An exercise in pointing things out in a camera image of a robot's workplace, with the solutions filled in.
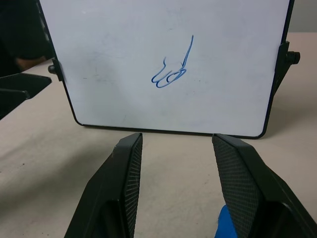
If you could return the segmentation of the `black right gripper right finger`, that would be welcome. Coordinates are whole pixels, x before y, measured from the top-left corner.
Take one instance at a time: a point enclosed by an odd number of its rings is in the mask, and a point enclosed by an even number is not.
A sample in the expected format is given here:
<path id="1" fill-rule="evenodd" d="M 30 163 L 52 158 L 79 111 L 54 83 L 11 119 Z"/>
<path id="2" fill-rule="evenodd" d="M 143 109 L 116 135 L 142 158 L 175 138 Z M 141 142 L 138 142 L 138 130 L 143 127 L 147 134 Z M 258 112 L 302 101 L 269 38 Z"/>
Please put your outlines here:
<path id="1" fill-rule="evenodd" d="M 317 238 L 317 223 L 253 146 L 222 134 L 212 144 L 237 238 Z"/>

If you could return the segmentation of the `white board with black frame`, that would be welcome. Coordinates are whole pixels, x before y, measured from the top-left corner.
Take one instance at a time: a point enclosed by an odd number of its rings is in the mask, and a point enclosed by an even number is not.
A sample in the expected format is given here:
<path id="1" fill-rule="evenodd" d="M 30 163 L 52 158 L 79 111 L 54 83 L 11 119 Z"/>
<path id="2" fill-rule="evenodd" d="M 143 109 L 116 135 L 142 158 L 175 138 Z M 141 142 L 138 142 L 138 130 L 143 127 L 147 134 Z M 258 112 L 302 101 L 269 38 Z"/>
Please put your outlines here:
<path id="1" fill-rule="evenodd" d="M 40 0 L 83 126 L 260 138 L 288 0 Z"/>

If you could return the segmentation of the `blue object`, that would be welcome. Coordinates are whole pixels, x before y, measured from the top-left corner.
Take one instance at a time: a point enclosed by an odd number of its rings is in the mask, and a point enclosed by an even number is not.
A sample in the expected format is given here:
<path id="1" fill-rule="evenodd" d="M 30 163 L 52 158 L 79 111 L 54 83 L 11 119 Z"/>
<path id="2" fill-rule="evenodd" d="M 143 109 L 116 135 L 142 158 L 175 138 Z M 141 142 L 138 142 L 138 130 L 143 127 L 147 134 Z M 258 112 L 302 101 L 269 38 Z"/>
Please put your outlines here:
<path id="1" fill-rule="evenodd" d="M 224 205 L 220 211 L 214 238 L 237 238 L 227 205 Z"/>

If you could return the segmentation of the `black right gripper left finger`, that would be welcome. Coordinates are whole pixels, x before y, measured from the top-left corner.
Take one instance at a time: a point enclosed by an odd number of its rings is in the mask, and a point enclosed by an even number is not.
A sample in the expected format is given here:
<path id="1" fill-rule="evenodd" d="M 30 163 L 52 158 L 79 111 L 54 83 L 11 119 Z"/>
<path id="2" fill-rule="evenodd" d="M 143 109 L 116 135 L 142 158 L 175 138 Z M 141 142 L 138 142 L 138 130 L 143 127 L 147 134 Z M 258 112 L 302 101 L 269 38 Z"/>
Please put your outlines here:
<path id="1" fill-rule="evenodd" d="M 134 238 L 143 137 L 120 139 L 88 181 L 64 238 Z"/>

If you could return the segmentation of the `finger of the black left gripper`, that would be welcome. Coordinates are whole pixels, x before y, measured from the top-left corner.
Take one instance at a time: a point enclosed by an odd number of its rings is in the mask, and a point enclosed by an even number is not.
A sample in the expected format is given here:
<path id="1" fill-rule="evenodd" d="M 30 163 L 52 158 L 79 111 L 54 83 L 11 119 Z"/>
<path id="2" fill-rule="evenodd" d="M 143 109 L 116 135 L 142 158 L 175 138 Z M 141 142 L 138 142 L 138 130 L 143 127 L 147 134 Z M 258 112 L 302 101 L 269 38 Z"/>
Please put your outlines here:
<path id="1" fill-rule="evenodd" d="M 27 91 L 0 89 L 0 120 L 29 98 Z"/>
<path id="2" fill-rule="evenodd" d="M 49 77 L 19 73 L 0 78 L 0 89 L 25 91 L 28 93 L 39 93 L 52 80 Z"/>

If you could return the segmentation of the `person in dark clothing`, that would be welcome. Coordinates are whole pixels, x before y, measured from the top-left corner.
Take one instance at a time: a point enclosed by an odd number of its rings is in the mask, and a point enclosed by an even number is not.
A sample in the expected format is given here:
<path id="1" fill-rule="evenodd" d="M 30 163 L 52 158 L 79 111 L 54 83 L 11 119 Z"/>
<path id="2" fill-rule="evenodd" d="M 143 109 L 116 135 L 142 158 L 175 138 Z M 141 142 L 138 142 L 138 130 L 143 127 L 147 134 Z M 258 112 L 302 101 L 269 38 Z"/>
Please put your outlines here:
<path id="1" fill-rule="evenodd" d="M 36 0 L 0 0 L 0 77 L 53 57 Z"/>

